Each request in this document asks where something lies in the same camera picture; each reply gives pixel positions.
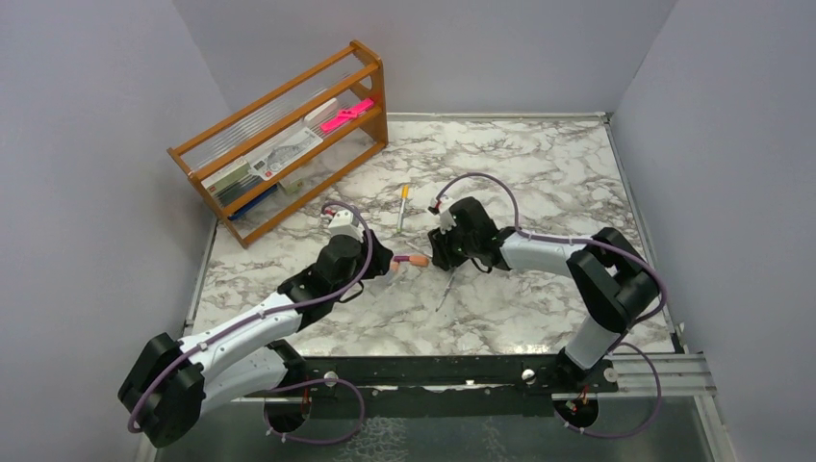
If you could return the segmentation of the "orange tip white marker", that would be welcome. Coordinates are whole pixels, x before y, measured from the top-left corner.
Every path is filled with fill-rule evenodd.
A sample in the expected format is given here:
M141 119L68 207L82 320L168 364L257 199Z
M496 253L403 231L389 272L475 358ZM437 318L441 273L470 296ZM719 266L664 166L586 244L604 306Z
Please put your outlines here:
M390 264L389 271L383 276L383 281L386 286L392 286L396 282L399 282L400 279L403 277L404 271L401 269L401 263L397 261L392 261Z

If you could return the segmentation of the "white pen yellow end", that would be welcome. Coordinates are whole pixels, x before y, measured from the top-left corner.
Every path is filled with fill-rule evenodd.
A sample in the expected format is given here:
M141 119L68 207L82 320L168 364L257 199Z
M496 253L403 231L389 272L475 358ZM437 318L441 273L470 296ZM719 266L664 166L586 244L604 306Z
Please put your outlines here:
M405 242L405 245L409 246L411 249L415 250L417 253L419 253L419 254L427 257L427 258L431 258L430 253L428 253L426 250L422 249L418 245L412 244L410 242Z

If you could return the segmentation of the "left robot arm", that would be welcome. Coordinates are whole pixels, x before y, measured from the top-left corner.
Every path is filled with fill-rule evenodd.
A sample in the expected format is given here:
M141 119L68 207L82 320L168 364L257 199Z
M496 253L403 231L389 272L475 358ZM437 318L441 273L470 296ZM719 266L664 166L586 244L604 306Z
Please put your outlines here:
M164 448L235 398L264 387L294 393L304 374L286 337L327 316L354 285L385 275L393 257L373 232L334 236L315 263L247 312L197 335L151 338L117 392L128 430Z

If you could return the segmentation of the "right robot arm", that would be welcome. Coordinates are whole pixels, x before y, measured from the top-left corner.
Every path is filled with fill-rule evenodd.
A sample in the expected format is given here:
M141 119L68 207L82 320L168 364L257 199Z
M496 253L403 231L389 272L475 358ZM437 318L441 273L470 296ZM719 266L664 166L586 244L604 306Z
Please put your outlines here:
M591 237L524 234L498 228L472 196L432 201L438 220L428 234L432 263L454 270L466 262L478 270L537 270L569 276L587 308L587 318L559 353L557 383L577 392L594 377L594 367L630 330L660 294L657 277L615 228Z

